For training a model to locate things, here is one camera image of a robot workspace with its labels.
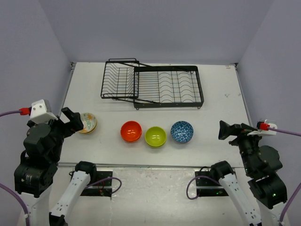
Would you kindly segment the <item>floral leaf pattern bowl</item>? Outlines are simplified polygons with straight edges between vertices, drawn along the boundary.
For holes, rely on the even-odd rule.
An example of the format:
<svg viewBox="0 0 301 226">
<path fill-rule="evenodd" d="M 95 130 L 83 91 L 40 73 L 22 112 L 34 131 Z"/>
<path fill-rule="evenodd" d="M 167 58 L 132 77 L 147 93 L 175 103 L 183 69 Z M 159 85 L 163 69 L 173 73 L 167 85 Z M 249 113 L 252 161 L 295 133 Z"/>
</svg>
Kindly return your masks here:
<svg viewBox="0 0 301 226">
<path fill-rule="evenodd" d="M 83 128 L 88 127 L 88 129 L 90 129 L 97 124 L 97 119 L 92 113 L 82 113 L 80 118 L 83 123 Z"/>
</svg>

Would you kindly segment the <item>blue patterned bowl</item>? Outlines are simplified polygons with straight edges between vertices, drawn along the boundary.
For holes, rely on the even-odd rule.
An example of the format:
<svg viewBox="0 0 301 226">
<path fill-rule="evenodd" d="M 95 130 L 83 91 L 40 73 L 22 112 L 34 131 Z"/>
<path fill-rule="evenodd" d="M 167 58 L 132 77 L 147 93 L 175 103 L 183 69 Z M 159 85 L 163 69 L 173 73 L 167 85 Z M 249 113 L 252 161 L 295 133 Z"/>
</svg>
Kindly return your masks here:
<svg viewBox="0 0 301 226">
<path fill-rule="evenodd" d="M 177 121 L 175 122 L 171 129 L 170 134 L 172 138 L 193 138 L 194 129 L 193 126 L 187 121 Z"/>
</svg>

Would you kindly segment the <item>orange bowl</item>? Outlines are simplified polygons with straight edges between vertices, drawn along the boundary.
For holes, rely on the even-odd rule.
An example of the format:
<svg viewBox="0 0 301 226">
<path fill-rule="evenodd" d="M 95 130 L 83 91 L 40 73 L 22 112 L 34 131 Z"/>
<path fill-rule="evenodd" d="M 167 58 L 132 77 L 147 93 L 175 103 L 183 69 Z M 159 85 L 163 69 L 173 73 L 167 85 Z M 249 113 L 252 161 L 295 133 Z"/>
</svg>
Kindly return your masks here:
<svg viewBox="0 0 301 226">
<path fill-rule="evenodd" d="M 127 121 L 122 126 L 120 131 L 125 130 L 136 130 L 136 131 L 143 131 L 141 125 L 136 121 Z"/>
<path fill-rule="evenodd" d="M 125 131 L 121 131 L 120 135 L 124 141 L 133 143 L 140 139 L 142 135 L 142 131 L 125 130 Z"/>
</svg>

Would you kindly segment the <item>lime green bowl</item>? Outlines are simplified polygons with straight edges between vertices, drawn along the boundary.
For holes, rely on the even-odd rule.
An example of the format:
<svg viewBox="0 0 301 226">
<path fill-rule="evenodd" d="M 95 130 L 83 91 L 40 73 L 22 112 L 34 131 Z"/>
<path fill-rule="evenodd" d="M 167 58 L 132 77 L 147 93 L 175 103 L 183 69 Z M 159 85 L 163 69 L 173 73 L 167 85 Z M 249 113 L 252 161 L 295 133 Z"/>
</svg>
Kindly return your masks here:
<svg viewBox="0 0 301 226">
<path fill-rule="evenodd" d="M 146 137 L 145 142 L 151 148 L 159 148 L 166 142 L 166 137 Z"/>
<path fill-rule="evenodd" d="M 164 129 L 162 129 L 161 127 L 155 126 L 155 127 L 151 127 L 149 128 L 146 133 L 144 138 L 146 137 L 166 137 L 166 132 Z"/>
</svg>

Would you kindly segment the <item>red patterned bowl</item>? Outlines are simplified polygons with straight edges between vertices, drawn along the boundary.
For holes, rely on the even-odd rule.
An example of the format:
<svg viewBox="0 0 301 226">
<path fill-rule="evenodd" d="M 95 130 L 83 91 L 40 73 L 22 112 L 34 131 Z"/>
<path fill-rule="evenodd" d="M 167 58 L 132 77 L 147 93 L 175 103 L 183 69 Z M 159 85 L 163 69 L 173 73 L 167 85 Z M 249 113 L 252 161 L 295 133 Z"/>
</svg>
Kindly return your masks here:
<svg viewBox="0 0 301 226">
<path fill-rule="evenodd" d="M 191 138 L 178 138 L 178 137 L 176 137 L 176 138 L 173 138 L 173 140 L 175 141 L 175 142 L 177 142 L 177 143 L 179 143 L 179 144 L 186 144 L 186 143 L 188 143 L 188 142 L 190 142 L 191 141 Z"/>
</svg>

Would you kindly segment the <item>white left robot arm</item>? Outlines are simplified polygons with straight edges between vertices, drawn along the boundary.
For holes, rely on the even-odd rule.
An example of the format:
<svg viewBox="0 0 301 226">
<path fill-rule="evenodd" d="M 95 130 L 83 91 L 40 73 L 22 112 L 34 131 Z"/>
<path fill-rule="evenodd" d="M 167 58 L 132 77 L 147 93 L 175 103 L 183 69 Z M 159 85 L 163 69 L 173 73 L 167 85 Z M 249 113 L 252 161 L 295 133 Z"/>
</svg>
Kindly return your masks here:
<svg viewBox="0 0 301 226">
<path fill-rule="evenodd" d="M 58 170 L 63 142 L 83 129 L 80 113 L 68 107 L 61 112 L 69 119 L 64 123 L 58 116 L 45 110 L 31 108 L 27 125 L 25 150 L 21 153 L 20 164 L 14 172 L 17 198 L 22 202 L 27 226 L 66 226 L 78 198 L 87 185 L 97 179 L 96 165 L 80 161 L 64 194 L 49 208 L 54 175 Z"/>
</svg>

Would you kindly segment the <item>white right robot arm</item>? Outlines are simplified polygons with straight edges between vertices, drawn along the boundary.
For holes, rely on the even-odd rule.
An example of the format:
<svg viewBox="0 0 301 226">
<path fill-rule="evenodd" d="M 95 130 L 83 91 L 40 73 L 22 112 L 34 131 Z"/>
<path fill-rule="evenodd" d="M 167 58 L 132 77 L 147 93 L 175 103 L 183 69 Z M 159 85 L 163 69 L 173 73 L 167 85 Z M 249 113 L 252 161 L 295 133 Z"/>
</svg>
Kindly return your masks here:
<svg viewBox="0 0 301 226">
<path fill-rule="evenodd" d="M 257 213 L 240 186 L 234 171 L 227 161 L 221 161 L 211 166 L 210 180 L 215 185 L 221 185 L 236 206 L 244 225 L 246 226 L 281 226 L 284 220 L 284 207 L 287 203 L 287 189 L 277 171 L 283 167 L 278 151 L 268 145 L 259 146 L 263 136 L 276 135 L 276 125 L 259 122 L 253 128 L 244 123 L 229 125 L 219 122 L 218 139 L 225 140 L 229 136 L 231 146 L 239 148 L 248 184 L 255 197 L 260 213 Z"/>
</svg>

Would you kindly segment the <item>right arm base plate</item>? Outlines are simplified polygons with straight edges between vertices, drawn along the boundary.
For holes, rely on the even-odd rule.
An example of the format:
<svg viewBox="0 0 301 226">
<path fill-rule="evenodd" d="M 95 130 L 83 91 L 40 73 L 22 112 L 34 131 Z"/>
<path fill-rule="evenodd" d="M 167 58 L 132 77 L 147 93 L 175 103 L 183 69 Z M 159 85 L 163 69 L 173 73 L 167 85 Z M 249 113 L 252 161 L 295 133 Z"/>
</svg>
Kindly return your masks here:
<svg viewBox="0 0 301 226">
<path fill-rule="evenodd" d="M 211 168 L 203 168 L 202 170 L 195 171 L 195 176 L 207 176 L 212 179 Z M 196 191 L 198 197 L 223 197 L 229 196 L 222 186 L 217 185 L 215 182 L 207 178 L 196 179 Z"/>
</svg>

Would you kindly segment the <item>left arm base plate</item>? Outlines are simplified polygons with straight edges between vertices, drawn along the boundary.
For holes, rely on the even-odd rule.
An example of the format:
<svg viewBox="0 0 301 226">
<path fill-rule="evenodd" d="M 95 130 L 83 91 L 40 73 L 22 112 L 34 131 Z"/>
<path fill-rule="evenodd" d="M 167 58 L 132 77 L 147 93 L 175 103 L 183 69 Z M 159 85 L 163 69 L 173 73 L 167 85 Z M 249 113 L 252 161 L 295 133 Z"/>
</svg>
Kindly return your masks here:
<svg viewBox="0 0 301 226">
<path fill-rule="evenodd" d="M 97 171 L 96 178 L 89 183 L 95 183 L 104 178 L 110 178 L 113 176 L 113 171 Z M 101 183 L 90 186 L 83 190 L 81 196 L 90 197 L 111 197 L 112 196 L 112 180 L 103 181 Z"/>
</svg>

